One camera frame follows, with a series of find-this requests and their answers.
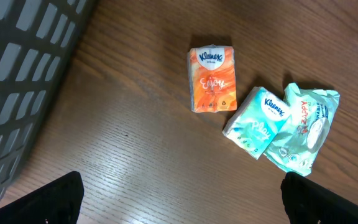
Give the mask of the small teal tissue pack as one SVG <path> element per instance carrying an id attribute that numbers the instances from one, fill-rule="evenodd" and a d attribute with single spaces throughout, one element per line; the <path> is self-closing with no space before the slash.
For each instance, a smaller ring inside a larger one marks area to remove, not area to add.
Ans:
<path id="1" fill-rule="evenodd" d="M 223 129 L 228 139 L 258 159 L 290 116 L 289 106 L 264 87 L 252 89 Z"/>

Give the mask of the small orange tissue pack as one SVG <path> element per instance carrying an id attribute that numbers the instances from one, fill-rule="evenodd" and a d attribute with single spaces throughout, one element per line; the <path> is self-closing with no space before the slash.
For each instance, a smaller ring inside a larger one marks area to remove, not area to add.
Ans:
<path id="1" fill-rule="evenodd" d="M 234 49 L 207 45 L 188 52 L 191 110 L 217 113 L 237 109 Z"/>

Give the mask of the teal snack packet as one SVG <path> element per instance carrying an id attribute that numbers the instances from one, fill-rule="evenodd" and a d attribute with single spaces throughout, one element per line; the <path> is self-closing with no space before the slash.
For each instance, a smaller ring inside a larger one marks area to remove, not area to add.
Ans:
<path id="1" fill-rule="evenodd" d="M 291 115 L 264 155 L 285 172 L 303 177 L 311 174 L 313 163 L 324 144 L 339 106 L 335 90 L 304 90 L 296 83 L 285 88 L 284 102 Z"/>

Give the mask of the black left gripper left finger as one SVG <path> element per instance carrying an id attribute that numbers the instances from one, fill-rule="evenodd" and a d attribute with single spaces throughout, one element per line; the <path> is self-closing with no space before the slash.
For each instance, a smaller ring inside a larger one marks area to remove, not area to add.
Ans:
<path id="1" fill-rule="evenodd" d="M 0 208 L 0 224 L 76 224 L 84 192 L 80 173 L 69 172 Z"/>

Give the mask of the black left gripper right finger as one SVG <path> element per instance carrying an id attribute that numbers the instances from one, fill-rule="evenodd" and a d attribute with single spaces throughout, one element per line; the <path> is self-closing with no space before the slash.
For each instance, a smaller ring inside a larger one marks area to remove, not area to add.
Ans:
<path id="1" fill-rule="evenodd" d="M 291 224 L 358 224 L 358 205 L 296 172 L 286 173 L 280 188 Z"/>

